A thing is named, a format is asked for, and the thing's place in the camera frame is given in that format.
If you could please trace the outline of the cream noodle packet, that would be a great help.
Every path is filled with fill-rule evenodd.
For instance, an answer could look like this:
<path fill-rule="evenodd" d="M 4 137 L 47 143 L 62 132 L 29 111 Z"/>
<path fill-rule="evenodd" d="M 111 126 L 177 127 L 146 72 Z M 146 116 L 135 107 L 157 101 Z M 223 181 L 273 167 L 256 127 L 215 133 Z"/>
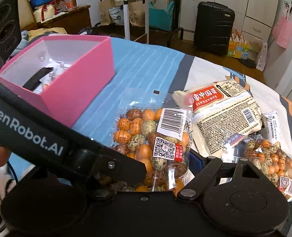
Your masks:
<path fill-rule="evenodd" d="M 262 127 L 260 106 L 232 78 L 187 91 L 176 90 L 172 98 L 179 108 L 192 108 L 193 140 L 204 157 L 221 158 L 232 135 L 247 136 Z"/>

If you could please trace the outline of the clear bag of nuts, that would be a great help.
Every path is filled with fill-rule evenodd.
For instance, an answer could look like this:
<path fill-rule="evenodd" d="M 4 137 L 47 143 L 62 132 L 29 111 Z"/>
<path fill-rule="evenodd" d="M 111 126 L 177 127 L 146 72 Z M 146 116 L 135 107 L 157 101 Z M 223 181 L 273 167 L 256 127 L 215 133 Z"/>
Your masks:
<path fill-rule="evenodd" d="M 112 149 L 144 164 L 141 183 L 118 183 L 123 192 L 177 194 L 184 188 L 193 142 L 193 99 L 189 95 L 127 88 L 113 127 Z"/>

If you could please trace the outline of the black protein bar packet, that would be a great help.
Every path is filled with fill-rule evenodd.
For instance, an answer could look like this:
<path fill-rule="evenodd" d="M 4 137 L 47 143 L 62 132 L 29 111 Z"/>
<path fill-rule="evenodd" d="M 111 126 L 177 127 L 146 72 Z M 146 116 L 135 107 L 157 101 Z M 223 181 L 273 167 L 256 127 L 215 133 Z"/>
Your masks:
<path fill-rule="evenodd" d="M 41 78 L 53 71 L 53 67 L 42 67 L 24 85 L 23 88 L 34 91 L 40 84 Z"/>

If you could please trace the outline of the pink cardboard box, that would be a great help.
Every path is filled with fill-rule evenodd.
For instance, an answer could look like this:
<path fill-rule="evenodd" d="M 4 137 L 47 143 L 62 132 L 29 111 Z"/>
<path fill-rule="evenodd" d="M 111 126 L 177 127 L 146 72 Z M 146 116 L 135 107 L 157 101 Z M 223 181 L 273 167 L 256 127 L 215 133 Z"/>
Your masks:
<path fill-rule="evenodd" d="M 69 67 L 40 94 L 24 88 L 51 59 Z M 51 35 L 34 41 L 6 62 L 0 82 L 41 112 L 72 127 L 114 74 L 110 37 Z"/>

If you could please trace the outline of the colourful gift bag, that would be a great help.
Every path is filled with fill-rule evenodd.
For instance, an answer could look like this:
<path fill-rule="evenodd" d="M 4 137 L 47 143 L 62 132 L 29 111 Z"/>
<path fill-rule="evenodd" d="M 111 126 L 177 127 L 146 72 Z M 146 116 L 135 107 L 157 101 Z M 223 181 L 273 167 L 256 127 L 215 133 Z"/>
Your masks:
<path fill-rule="evenodd" d="M 228 57 L 247 59 L 251 44 L 236 29 L 232 30 L 227 51 Z"/>

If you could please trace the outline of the striped bed sheet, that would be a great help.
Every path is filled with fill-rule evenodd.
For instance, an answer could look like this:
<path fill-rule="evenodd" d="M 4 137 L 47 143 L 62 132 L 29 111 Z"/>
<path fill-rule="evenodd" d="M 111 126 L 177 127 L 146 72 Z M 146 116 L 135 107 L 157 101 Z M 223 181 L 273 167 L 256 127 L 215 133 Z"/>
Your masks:
<path fill-rule="evenodd" d="M 71 127 L 102 144 L 111 143 L 111 128 L 127 88 L 163 94 L 233 78 L 252 94 L 262 112 L 278 114 L 285 152 L 292 155 L 292 102 L 267 85 L 227 66 L 159 45 L 110 38 L 115 74 Z"/>

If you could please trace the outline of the black suitcase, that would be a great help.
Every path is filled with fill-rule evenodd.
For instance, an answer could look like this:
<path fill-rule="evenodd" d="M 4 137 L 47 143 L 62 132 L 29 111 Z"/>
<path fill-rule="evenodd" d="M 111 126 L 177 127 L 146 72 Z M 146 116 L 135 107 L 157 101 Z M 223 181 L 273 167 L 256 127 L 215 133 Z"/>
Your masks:
<path fill-rule="evenodd" d="M 194 46 L 218 56 L 227 54 L 235 12 L 216 2 L 199 2 L 194 33 Z"/>

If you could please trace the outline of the pink hanging bag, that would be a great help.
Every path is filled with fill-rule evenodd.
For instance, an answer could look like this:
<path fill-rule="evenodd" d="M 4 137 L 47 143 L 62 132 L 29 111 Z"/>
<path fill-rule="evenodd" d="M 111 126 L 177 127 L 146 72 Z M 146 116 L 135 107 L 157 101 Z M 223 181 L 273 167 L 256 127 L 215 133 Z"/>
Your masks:
<path fill-rule="evenodd" d="M 292 12 L 292 0 L 284 2 L 282 15 L 279 17 L 275 27 L 272 30 L 272 36 L 277 45 L 286 49 L 292 37 L 292 22 L 289 20 Z"/>

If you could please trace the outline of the teal shopping bag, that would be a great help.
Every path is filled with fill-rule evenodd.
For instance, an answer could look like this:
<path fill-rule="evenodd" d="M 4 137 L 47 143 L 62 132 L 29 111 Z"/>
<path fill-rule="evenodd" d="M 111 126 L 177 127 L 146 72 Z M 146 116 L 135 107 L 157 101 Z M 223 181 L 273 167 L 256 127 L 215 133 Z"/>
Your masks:
<path fill-rule="evenodd" d="M 165 10 L 157 9 L 153 2 L 149 2 L 149 26 L 162 31 L 171 31 L 173 11 L 174 2 L 170 2 Z"/>

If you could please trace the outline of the dark wooden nightstand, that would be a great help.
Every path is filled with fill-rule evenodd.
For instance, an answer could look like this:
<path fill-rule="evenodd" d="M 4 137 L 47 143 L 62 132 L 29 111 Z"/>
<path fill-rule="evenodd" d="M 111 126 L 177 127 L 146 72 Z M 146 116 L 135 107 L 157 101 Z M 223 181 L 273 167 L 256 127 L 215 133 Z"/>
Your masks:
<path fill-rule="evenodd" d="M 90 19 L 90 5 L 82 5 L 72 9 L 71 11 L 56 15 L 48 21 L 32 23 L 21 31 L 36 30 L 39 28 L 64 28 L 68 34 L 78 34 L 83 28 L 92 27 Z"/>

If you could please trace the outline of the white wardrobe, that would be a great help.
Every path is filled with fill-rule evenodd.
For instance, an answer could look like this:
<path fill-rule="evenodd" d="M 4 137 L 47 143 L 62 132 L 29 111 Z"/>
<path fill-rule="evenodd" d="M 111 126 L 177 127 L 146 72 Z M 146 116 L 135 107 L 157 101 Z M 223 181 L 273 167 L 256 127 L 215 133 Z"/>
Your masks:
<path fill-rule="evenodd" d="M 279 0 L 181 0 L 180 27 L 184 29 L 184 39 L 194 39 L 197 6 L 206 1 L 232 9 L 235 13 L 233 28 L 245 38 L 268 40 Z"/>

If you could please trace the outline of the brown paper bag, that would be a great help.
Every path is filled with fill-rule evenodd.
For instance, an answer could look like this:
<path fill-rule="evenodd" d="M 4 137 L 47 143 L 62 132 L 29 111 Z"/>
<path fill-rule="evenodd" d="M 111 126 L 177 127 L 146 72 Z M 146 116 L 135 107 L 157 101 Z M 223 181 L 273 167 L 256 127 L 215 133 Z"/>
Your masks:
<path fill-rule="evenodd" d="M 105 0 L 99 3 L 99 15 L 100 23 L 102 26 L 106 26 L 112 23 L 112 18 L 110 16 L 109 9 L 115 7 L 115 0 Z"/>

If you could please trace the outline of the orange drink bottle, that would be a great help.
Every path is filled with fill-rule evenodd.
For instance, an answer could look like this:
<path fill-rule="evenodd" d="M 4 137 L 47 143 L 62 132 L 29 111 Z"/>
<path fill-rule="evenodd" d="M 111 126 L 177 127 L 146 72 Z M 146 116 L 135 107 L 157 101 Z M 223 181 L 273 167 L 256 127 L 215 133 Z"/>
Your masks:
<path fill-rule="evenodd" d="M 65 0 L 65 5 L 66 5 L 67 11 L 70 11 L 74 8 L 73 0 Z"/>

